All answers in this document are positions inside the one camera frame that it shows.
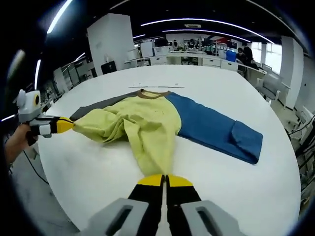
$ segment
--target gray sleeve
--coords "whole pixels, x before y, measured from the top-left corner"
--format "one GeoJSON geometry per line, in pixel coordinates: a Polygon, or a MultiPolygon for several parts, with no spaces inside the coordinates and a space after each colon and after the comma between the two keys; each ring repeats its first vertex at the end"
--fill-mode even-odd
{"type": "Polygon", "coordinates": [[[122,101],[123,99],[125,99],[127,97],[135,97],[135,96],[137,96],[137,92],[138,91],[134,91],[131,93],[127,93],[127,94],[118,96],[118,97],[112,97],[112,98],[107,99],[107,100],[96,102],[90,106],[80,107],[75,113],[72,114],[72,116],[70,117],[70,120],[76,121],[76,120],[80,119],[81,117],[85,116],[91,110],[103,109],[105,107],[112,106],[112,105],[122,101]]]}

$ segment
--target black ceiling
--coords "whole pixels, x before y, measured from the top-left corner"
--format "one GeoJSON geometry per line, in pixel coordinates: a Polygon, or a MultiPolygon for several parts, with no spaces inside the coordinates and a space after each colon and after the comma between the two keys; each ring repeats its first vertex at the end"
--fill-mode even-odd
{"type": "MultiPolygon", "coordinates": [[[[259,34],[266,36],[276,43],[280,43],[281,35],[295,37],[295,35],[284,26],[274,16],[265,10],[252,4],[247,0],[130,0],[120,6],[110,10],[110,8],[122,0],[73,0],[58,21],[53,32],[46,37],[46,31],[54,18],[56,12],[63,2],[59,0],[45,1],[19,1],[18,4],[11,2],[12,12],[15,15],[15,22],[10,22],[7,28],[12,37],[8,44],[12,45],[11,52],[22,48],[29,54],[33,68],[30,66],[30,80],[34,77],[34,68],[36,61],[41,58],[40,82],[51,78],[52,71],[75,60],[83,52],[90,56],[89,43],[87,39],[86,28],[97,21],[105,14],[118,13],[129,15],[131,18],[133,36],[146,34],[146,36],[159,36],[162,30],[184,29],[184,24],[201,24],[203,30],[219,31],[232,35],[247,38],[251,41],[262,41],[260,37],[253,37],[250,33],[235,27],[211,23],[211,22],[191,22],[177,21],[165,22],[141,27],[143,23],[171,19],[171,18],[204,18],[224,21],[235,25],[248,28],[259,34]]],[[[298,19],[297,12],[301,6],[290,3],[283,4],[284,12],[291,18],[285,18],[283,12],[269,1],[255,0],[283,20],[294,19],[299,29],[304,25],[301,17],[298,19]]]]}

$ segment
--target round white table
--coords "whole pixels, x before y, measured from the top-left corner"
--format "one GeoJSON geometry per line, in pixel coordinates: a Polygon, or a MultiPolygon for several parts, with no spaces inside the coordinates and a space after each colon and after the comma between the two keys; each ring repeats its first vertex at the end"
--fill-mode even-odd
{"type": "MultiPolygon", "coordinates": [[[[176,137],[173,174],[190,180],[238,220],[248,236],[283,236],[300,208],[297,161],[285,130],[259,93],[233,71],[205,66],[156,65],[122,70],[85,81],[64,94],[48,115],[71,116],[80,106],[129,93],[134,84],[184,88],[173,91],[239,120],[263,134],[260,160],[251,165],[176,137]]],[[[39,153],[60,205],[83,230],[89,219],[117,198],[127,198],[143,175],[128,142],[98,144],[72,130],[39,138],[39,153]]]]}

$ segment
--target human hand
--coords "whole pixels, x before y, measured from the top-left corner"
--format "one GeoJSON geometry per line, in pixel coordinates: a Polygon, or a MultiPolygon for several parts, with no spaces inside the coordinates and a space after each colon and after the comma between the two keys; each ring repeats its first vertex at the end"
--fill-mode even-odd
{"type": "Polygon", "coordinates": [[[28,140],[26,138],[26,134],[29,131],[31,131],[29,125],[21,124],[5,143],[4,150],[7,163],[12,163],[24,149],[29,147],[28,140]]]}

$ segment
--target white column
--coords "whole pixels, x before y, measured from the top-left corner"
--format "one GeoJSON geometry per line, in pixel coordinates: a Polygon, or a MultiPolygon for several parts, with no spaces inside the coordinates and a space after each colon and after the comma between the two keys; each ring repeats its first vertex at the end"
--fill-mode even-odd
{"type": "Polygon", "coordinates": [[[260,56],[260,63],[266,64],[266,54],[267,54],[267,44],[261,44],[261,56],[260,56]]]}
{"type": "Polygon", "coordinates": [[[68,86],[65,82],[63,71],[59,67],[57,70],[54,71],[54,80],[56,82],[57,88],[59,92],[68,92],[68,86]]]}
{"type": "Polygon", "coordinates": [[[88,27],[88,38],[97,76],[103,74],[101,66],[106,63],[106,55],[117,70],[130,68],[129,63],[125,64],[127,52],[134,49],[130,16],[103,16],[88,27]]]}
{"type": "Polygon", "coordinates": [[[300,91],[304,69],[303,49],[294,38],[282,36],[282,63],[280,75],[291,89],[280,101],[293,109],[300,91]]]}

